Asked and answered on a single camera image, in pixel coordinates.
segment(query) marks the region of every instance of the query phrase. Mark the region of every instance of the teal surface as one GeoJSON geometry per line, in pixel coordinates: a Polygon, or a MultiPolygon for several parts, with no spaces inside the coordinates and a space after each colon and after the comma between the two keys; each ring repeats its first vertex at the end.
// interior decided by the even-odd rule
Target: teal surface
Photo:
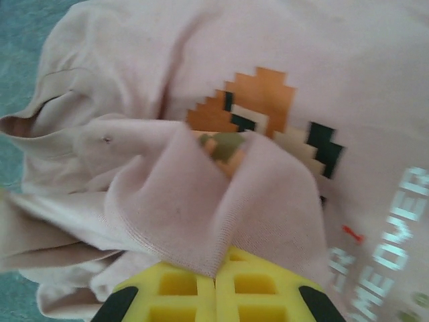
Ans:
{"type": "MultiPolygon", "coordinates": [[[[0,115],[23,109],[34,91],[42,44],[79,0],[0,0],[0,115]]],[[[0,183],[16,189],[21,153],[0,138],[0,183]]],[[[17,273],[0,275],[0,322],[48,322],[36,306],[37,285],[17,273]]]]}

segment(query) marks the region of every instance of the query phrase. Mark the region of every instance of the red mark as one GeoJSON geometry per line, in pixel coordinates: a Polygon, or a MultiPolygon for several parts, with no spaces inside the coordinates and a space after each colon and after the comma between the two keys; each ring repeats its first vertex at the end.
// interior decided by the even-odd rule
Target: red mark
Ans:
{"type": "Polygon", "coordinates": [[[355,238],[358,245],[362,244],[362,242],[364,240],[364,236],[363,235],[358,235],[349,226],[346,226],[346,225],[343,225],[343,231],[345,233],[351,235],[353,238],[355,238]]]}

